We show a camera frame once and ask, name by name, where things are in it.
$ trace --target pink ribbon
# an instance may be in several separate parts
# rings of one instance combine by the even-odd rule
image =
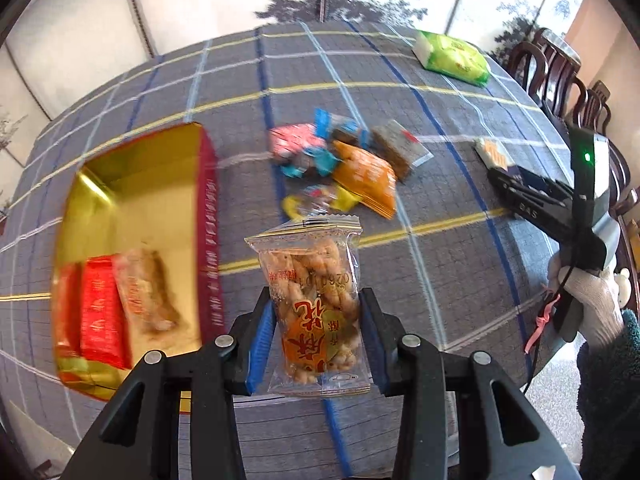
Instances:
[[[525,354],[529,353],[533,344],[540,338],[540,336],[542,336],[542,331],[545,329],[545,325],[549,322],[549,319],[551,317],[551,309],[558,302],[559,299],[560,299],[560,294],[556,295],[556,297],[552,301],[549,301],[549,303],[545,305],[545,309],[542,313],[542,316],[536,317],[537,328],[535,329],[534,333],[531,334],[531,337],[529,338],[529,340],[527,341],[527,344],[524,347]]]

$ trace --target black cable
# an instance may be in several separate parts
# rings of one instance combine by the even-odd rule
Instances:
[[[544,306],[542,307],[542,310],[544,310],[545,307],[549,303],[551,303],[552,301],[555,301],[560,296],[560,294],[562,294],[564,292],[564,286],[566,285],[566,281],[569,279],[569,276],[571,275],[571,273],[574,272],[575,264],[576,264],[577,259],[578,258],[577,258],[577,254],[576,254],[574,260],[571,263],[571,266],[569,266],[569,270],[567,271],[567,274],[564,277],[564,280],[562,280],[562,283],[560,283],[560,286],[558,286],[558,290],[556,290],[555,293],[549,299],[549,301],[547,301],[544,304]],[[536,350],[535,350],[535,352],[533,354],[533,362],[531,364],[531,370],[529,371],[529,377],[527,378],[527,385],[524,387],[523,394],[527,393],[527,390],[531,386],[531,381],[533,381],[533,376],[536,374],[536,366],[538,365],[538,355],[540,354],[540,342],[541,341],[542,341],[542,334],[540,334],[540,337],[536,341]]]

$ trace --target table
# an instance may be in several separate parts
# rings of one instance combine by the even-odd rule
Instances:
[[[358,206],[364,238],[362,286],[382,309],[439,348],[484,349],[519,384],[554,242],[501,208],[472,147],[495,136],[514,160],[571,183],[570,154],[525,92],[492,60],[486,88],[423,70],[415,32],[375,23],[292,23],[241,32],[160,56],[106,83],[50,123],[31,152],[0,238],[0,384],[37,424],[70,446],[102,403],[55,377],[49,279],[65,195],[85,153],[169,126],[197,121],[220,163],[220,251],[226,323],[251,310],[265,279],[244,237],[282,221],[292,182],[270,163],[268,128],[312,122],[315,107],[368,127],[398,120],[434,154],[398,185],[398,214],[386,220]],[[541,346],[540,364],[554,340]],[[392,467],[400,399],[377,392],[320,399],[266,394],[274,345],[256,398],[236,417],[249,478],[341,478]],[[457,449],[449,398],[450,450]],[[180,468],[188,475],[188,415],[180,420]]]

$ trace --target open box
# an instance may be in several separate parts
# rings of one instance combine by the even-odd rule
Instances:
[[[88,160],[72,183],[56,243],[54,348],[63,301],[61,269],[141,246],[158,252],[180,323],[155,335],[127,323],[132,366],[149,350],[183,354],[225,333],[216,199],[215,152],[197,123],[148,134]],[[129,373],[56,350],[54,357],[66,386],[102,400],[110,399]],[[183,396],[180,408],[189,411],[189,395]]]

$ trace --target transparent plastic snack bag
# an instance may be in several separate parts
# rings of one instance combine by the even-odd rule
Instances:
[[[260,257],[284,354],[269,392],[339,396],[368,392],[360,336],[357,216],[308,216],[245,240]]]

